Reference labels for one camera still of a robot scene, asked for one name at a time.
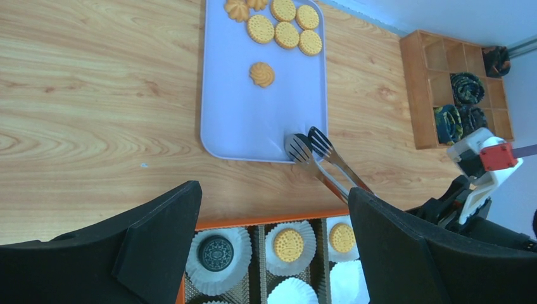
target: round cracker cookie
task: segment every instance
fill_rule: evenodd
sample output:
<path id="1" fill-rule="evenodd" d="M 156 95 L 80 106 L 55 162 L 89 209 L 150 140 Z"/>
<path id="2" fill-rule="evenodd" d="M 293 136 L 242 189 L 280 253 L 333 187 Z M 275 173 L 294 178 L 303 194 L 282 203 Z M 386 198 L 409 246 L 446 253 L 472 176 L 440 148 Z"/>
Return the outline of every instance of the round cracker cookie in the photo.
<path id="1" fill-rule="evenodd" d="M 300 34 L 300 41 L 298 47 L 302 53 L 308 56 L 315 56 L 322 50 L 322 40 L 318 33 L 312 30 L 304 30 Z"/>
<path id="2" fill-rule="evenodd" d="M 309 5 L 300 6 L 296 10 L 296 23 L 305 30 L 314 30 L 319 26 L 319 14 Z"/>
<path id="3" fill-rule="evenodd" d="M 296 261 L 304 250 L 304 240 L 298 231 L 284 229 L 274 239 L 274 252 L 276 256 L 287 263 Z"/>
<path id="4" fill-rule="evenodd" d="M 292 49 L 298 45 L 300 35 L 289 22 L 280 22 L 276 25 L 274 40 L 284 49 Z"/>
<path id="5" fill-rule="evenodd" d="M 347 253 L 356 245 L 354 231 L 347 224 L 337 224 L 330 231 L 330 245 L 339 253 Z"/>
<path id="6" fill-rule="evenodd" d="M 266 44 L 274 38 L 274 26 L 263 15 L 254 15 L 248 19 L 248 35 L 257 43 Z"/>
<path id="7" fill-rule="evenodd" d="M 270 12 L 278 21 L 290 22 L 296 15 L 296 7 L 292 0 L 273 0 L 270 3 Z"/>

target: camouflage fabric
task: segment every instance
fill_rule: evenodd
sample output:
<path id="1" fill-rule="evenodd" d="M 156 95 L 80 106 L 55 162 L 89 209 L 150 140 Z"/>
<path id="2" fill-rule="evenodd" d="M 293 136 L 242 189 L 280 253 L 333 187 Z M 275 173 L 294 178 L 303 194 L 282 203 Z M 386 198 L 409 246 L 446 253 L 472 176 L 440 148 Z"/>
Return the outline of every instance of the camouflage fabric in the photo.
<path id="1" fill-rule="evenodd" d="M 475 105 L 485 96 L 485 88 L 479 77 L 472 73 L 451 74 L 455 105 Z"/>
<path id="2" fill-rule="evenodd" d="M 505 46 L 491 46 L 482 49 L 483 63 L 488 77 L 501 78 L 511 70 L 509 51 Z"/>
<path id="3" fill-rule="evenodd" d="M 462 123 L 455 106 L 434 108 L 434 119 L 439 143 L 451 146 L 462 138 Z"/>
<path id="4" fill-rule="evenodd" d="M 477 106 L 459 106 L 458 112 L 462 122 L 462 138 L 481 127 L 488 127 L 485 113 Z"/>

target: cookie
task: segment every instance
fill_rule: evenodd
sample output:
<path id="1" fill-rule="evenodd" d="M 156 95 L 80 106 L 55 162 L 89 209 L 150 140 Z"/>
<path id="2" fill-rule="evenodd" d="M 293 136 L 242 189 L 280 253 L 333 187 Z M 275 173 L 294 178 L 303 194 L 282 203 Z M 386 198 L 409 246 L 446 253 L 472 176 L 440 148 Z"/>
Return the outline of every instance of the cookie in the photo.
<path id="1" fill-rule="evenodd" d="M 258 62 L 250 68 L 250 78 L 253 83 L 260 87 L 268 87 L 274 82 L 274 71 L 270 65 L 264 62 Z"/>
<path id="2" fill-rule="evenodd" d="M 198 260 L 209 271 L 222 271 L 233 260 L 233 245 L 223 236 L 210 236 L 199 245 Z"/>
<path id="3" fill-rule="evenodd" d="M 292 0 L 272 0 L 270 12 L 278 21 L 290 22 L 296 15 L 296 7 Z"/>
<path id="4" fill-rule="evenodd" d="M 250 8 L 244 0 L 227 0 L 224 9 L 229 15 L 229 18 L 236 22 L 246 21 L 250 16 Z"/>
<path id="5" fill-rule="evenodd" d="M 257 43 L 266 44 L 274 38 L 274 26 L 263 15 L 254 15 L 248 20 L 246 26 L 248 35 Z"/>
<path id="6" fill-rule="evenodd" d="M 312 30 L 304 30 L 300 34 L 298 47 L 302 53 L 308 56 L 315 56 L 322 50 L 322 40 L 320 39 L 318 33 Z"/>
<path id="7" fill-rule="evenodd" d="M 255 11 L 264 10 L 268 3 L 269 0 L 246 0 L 246 4 Z"/>
<path id="8" fill-rule="evenodd" d="M 309 5 L 300 6 L 296 10 L 296 23 L 305 30 L 314 30 L 319 26 L 319 14 Z"/>
<path id="9" fill-rule="evenodd" d="M 304 250 L 304 240 L 294 229 L 284 229 L 274 239 L 274 252 L 284 262 L 296 261 Z"/>
<path id="10" fill-rule="evenodd" d="M 330 245 L 339 253 L 347 253 L 356 245 L 354 231 L 347 224 L 337 224 L 330 231 Z"/>
<path id="11" fill-rule="evenodd" d="M 280 22 L 276 25 L 274 40 L 284 49 L 292 49 L 298 45 L 300 35 L 289 22 Z"/>

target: lavender tray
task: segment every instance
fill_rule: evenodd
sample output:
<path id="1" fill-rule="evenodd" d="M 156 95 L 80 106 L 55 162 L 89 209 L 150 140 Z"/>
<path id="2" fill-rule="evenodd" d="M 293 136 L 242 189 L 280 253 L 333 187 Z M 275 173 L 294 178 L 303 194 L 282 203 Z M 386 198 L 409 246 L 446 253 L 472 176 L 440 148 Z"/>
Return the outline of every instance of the lavender tray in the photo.
<path id="1" fill-rule="evenodd" d="M 225 0 L 206 1 L 200 137 L 214 157 L 292 163 L 284 151 L 286 135 L 307 134 L 313 125 L 328 134 L 324 17 L 312 1 L 294 3 L 297 8 L 310 5 L 319 14 L 315 31 L 323 48 L 316 56 L 306 56 L 298 47 L 283 49 L 274 40 L 256 43 L 246 22 L 227 16 Z M 277 24 L 269 6 L 250 9 L 250 16 L 257 14 Z M 274 83 L 265 89 L 250 78 L 250 66 L 259 61 L 275 73 Z"/>

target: swirl butter cookie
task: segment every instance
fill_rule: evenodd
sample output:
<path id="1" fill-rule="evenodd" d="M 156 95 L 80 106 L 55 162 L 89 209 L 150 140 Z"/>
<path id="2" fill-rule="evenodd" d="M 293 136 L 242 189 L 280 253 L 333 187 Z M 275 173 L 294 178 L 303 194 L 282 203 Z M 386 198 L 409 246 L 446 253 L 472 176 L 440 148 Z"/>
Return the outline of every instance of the swirl butter cookie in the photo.
<path id="1" fill-rule="evenodd" d="M 265 9 L 267 4 L 269 3 L 269 0 L 246 0 L 246 3 L 255 11 L 260 11 Z"/>
<path id="2" fill-rule="evenodd" d="M 229 18 L 236 22 L 246 21 L 250 16 L 250 8 L 244 0 L 227 0 L 224 9 L 229 15 Z"/>
<path id="3" fill-rule="evenodd" d="M 274 71 L 270 65 L 258 62 L 250 68 L 250 78 L 260 87 L 268 87 L 274 82 Z"/>

